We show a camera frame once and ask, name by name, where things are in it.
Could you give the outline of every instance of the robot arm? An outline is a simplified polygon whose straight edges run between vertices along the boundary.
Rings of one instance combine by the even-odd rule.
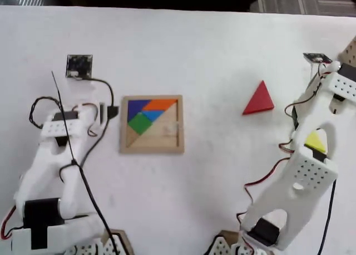
[[[241,235],[257,248],[286,249],[338,177],[338,166],[332,158],[338,129],[347,126],[356,114],[356,68],[333,62],[323,72],[311,81],[298,101],[312,99],[295,106],[291,142],[294,153],[278,180],[248,208],[241,223]],[[327,154],[305,145],[308,135],[319,128],[327,134]],[[287,213],[282,228],[263,218],[276,209]]]
[[[65,112],[68,133],[75,158],[82,161],[86,151],[87,131],[95,121],[93,108],[79,106],[78,111]],[[97,214],[76,218],[77,166],[61,172],[64,182],[60,198],[39,199],[41,193],[58,178],[61,167],[70,164],[72,156],[67,142],[62,114],[49,115],[41,131],[41,139],[31,168],[21,179],[15,194],[16,208],[23,229],[13,231],[13,254],[55,254],[68,247],[103,234]]]

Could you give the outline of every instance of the wooden tangram board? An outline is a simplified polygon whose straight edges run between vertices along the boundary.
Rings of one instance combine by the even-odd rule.
[[[182,96],[125,96],[121,105],[120,151],[183,153]]]

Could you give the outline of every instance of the white table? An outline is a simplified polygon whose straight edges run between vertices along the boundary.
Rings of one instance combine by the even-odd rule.
[[[310,78],[302,52],[336,58],[355,31],[356,19],[343,17],[0,7],[0,216],[36,152],[39,131],[28,122],[33,100],[56,95],[51,70],[65,89],[67,54],[93,54],[92,73],[110,82],[117,104],[123,95],[184,98],[183,155],[122,155],[119,118],[110,123],[85,167],[104,216],[126,231],[137,255],[202,254],[221,229],[237,229],[235,213],[249,204],[243,183],[285,156],[277,147],[291,129],[283,108]],[[242,116],[261,80],[275,109]],[[35,119],[47,110],[39,106]],[[349,133],[356,137],[354,128]],[[354,148],[345,141],[340,147],[324,255],[356,252]],[[255,197],[269,182],[252,189]],[[283,254],[317,253],[329,196]]]

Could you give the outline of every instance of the red triangle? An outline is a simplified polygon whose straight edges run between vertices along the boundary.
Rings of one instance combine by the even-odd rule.
[[[269,96],[266,84],[264,81],[260,83],[252,96],[250,102],[245,108],[243,115],[248,115],[256,112],[271,110],[274,108],[271,97]]]

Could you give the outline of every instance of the black cable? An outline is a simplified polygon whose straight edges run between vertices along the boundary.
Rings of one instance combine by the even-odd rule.
[[[9,230],[9,232],[7,232],[7,233],[5,234],[5,237],[8,238],[9,235],[11,234],[11,232],[12,232],[13,230],[19,230],[19,229],[22,229],[22,228],[23,228],[23,226],[11,228],[11,229]]]
[[[39,128],[39,129],[42,129],[42,128],[43,128],[43,124],[38,125],[38,124],[34,121],[34,119],[33,119],[33,112],[34,112],[34,109],[36,108],[37,103],[40,102],[41,100],[44,100],[44,99],[51,100],[51,101],[55,102],[56,105],[57,105],[59,108],[61,108],[60,102],[59,102],[57,99],[55,99],[55,98],[53,98],[53,97],[51,97],[51,96],[41,96],[41,97],[37,98],[37,99],[33,102],[32,106],[31,106],[31,110],[30,110],[30,112],[29,112],[28,120],[29,120],[35,127]]]
[[[109,88],[110,90],[110,95],[111,95],[111,106],[113,106],[113,102],[114,102],[114,96],[113,96],[113,91],[112,91],[112,88],[110,86],[110,84],[107,82],[107,81],[104,81],[104,80],[100,80],[100,79],[94,79],[94,78],[81,78],[81,77],[75,77],[75,80],[77,81],[97,81],[97,82],[101,82],[103,84],[106,84],[107,87]]]
[[[68,139],[68,144],[69,144],[69,146],[70,146],[71,155],[72,155],[71,164],[70,164],[70,165],[66,165],[65,167],[78,166],[80,175],[81,175],[81,177],[82,177],[82,179],[83,179],[85,188],[86,188],[86,190],[87,190],[87,192],[88,192],[88,195],[89,195],[89,198],[90,198],[90,200],[91,200],[91,202],[92,202],[92,204],[93,204],[93,206],[94,206],[96,212],[98,213],[100,219],[102,220],[102,222],[103,222],[103,224],[104,224],[104,227],[105,227],[105,229],[106,229],[106,231],[107,231],[107,233],[108,233],[108,235],[109,235],[109,238],[110,238],[110,240],[111,240],[111,242],[112,242],[113,250],[114,250],[115,254],[116,254],[116,255],[119,255],[119,252],[117,251],[116,244],[115,244],[115,240],[114,240],[114,238],[113,238],[113,236],[112,236],[111,230],[110,230],[110,228],[109,228],[109,226],[108,226],[108,224],[107,224],[107,222],[106,222],[104,216],[102,215],[99,206],[96,204],[96,201],[95,201],[95,198],[94,198],[94,196],[93,196],[93,194],[92,194],[92,192],[91,192],[89,183],[88,183],[88,181],[87,181],[87,179],[86,179],[86,177],[85,177],[85,175],[84,175],[84,171],[83,171],[82,167],[79,166],[79,164],[78,164],[78,162],[76,161],[76,159],[74,158],[73,151],[72,151],[72,146],[71,146],[71,139],[70,139],[70,136],[69,136],[69,133],[68,133],[68,129],[67,129],[66,117],[65,117],[65,113],[64,113],[64,108],[63,108],[63,104],[62,104],[62,99],[61,99],[61,93],[60,93],[60,90],[59,90],[59,88],[58,88],[58,86],[57,86],[56,78],[55,78],[55,75],[53,74],[53,71],[52,71],[52,76],[53,76],[53,80],[54,80],[54,82],[55,82],[55,84],[56,84],[56,89],[57,89],[58,98],[59,98],[59,103],[60,103],[60,110],[61,110],[61,113],[62,113],[63,122],[64,122],[64,124],[65,124],[66,134],[67,134],[67,139]],[[102,137],[103,137],[103,135],[104,135],[104,131],[103,131],[103,134],[100,136],[100,138],[99,138],[98,140],[101,140]]]
[[[332,209],[333,209],[333,201],[334,201],[335,187],[336,187],[336,180],[335,180],[334,183],[333,183],[332,194],[331,194],[331,196],[330,196],[330,203],[329,203],[329,210],[328,210],[327,222],[326,222],[326,224],[325,224],[324,233],[323,233],[323,238],[322,238],[322,243],[320,244],[320,248],[319,248],[318,255],[321,255],[321,253],[323,252],[325,239],[326,239],[326,237],[327,237],[329,222],[330,222],[330,218],[331,218],[331,216],[332,216]]]
[[[74,158],[74,155],[73,155],[73,149],[72,149],[72,144],[71,144],[71,139],[70,139],[70,136],[69,136],[69,133],[68,133],[68,127],[67,127],[67,121],[66,121],[66,114],[65,114],[65,111],[64,111],[64,108],[63,108],[63,103],[62,103],[62,99],[61,99],[61,93],[60,93],[60,90],[58,88],[58,85],[57,85],[57,81],[56,81],[56,78],[55,78],[55,75],[52,72],[52,77],[53,77],[53,80],[55,81],[55,85],[56,85],[56,89],[57,89],[57,93],[58,93],[58,99],[59,99],[59,102],[60,102],[60,111],[62,113],[62,117],[63,117],[63,122],[65,124],[65,128],[66,128],[66,134],[67,134],[67,138],[68,138],[68,144],[69,144],[69,149],[71,150],[71,155],[72,155],[72,163],[76,163],[76,159]]]

